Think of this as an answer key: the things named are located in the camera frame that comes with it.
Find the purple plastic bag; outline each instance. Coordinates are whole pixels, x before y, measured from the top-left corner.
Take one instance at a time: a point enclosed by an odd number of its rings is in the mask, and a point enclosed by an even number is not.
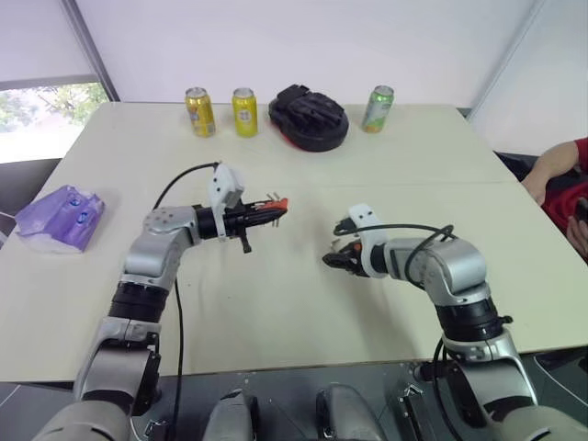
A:
[[[17,234],[38,251],[80,253],[87,247],[104,207],[97,195],[63,186],[16,215]]]

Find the yellow can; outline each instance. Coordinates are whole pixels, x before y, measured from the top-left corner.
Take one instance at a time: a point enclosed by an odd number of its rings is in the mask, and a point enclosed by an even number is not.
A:
[[[235,114],[237,134],[251,137],[257,134],[257,100],[254,91],[240,87],[232,94],[232,110]]]
[[[214,135],[214,115],[210,96],[202,87],[192,87],[186,91],[186,108],[192,121],[192,128],[198,136]]]

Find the table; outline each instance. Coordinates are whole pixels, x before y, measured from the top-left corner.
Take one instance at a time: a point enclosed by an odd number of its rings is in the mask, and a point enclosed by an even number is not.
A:
[[[35,254],[14,234],[0,251],[0,380],[74,378],[161,189],[179,171],[218,159],[243,173],[243,200],[276,191],[290,198],[290,211],[278,229],[250,229],[251,254],[238,241],[185,253],[178,279],[187,374],[431,357],[441,331],[425,293],[321,262],[334,224],[359,202],[383,221],[454,223],[485,255],[520,351],[588,343],[583,260],[457,111],[397,106],[386,129],[368,135],[357,126],[362,108],[347,108],[349,135],[329,153],[293,148],[266,119],[258,136],[238,138],[228,106],[215,107],[219,133],[210,139],[191,133],[182,105],[100,108],[41,191],[67,183],[106,201],[86,252]],[[208,179],[186,176],[164,204],[206,204]],[[162,325],[160,372],[173,375],[173,296]]]

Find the red shirt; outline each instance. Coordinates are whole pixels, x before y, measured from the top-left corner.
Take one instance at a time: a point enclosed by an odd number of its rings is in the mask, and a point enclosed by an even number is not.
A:
[[[588,138],[576,140],[576,145],[580,156],[580,167],[588,173]],[[565,190],[549,191],[545,195],[543,210],[564,234],[568,229],[568,218],[574,215],[576,203],[580,197],[588,198],[588,182],[582,182]]]

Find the person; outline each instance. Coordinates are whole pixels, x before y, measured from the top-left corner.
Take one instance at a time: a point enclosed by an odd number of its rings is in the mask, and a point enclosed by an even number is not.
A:
[[[588,138],[564,142],[543,153],[522,184],[576,251],[588,259],[588,225],[574,216],[578,199],[588,198],[588,181],[560,190],[547,190],[551,178],[569,172],[576,165],[588,174]]]

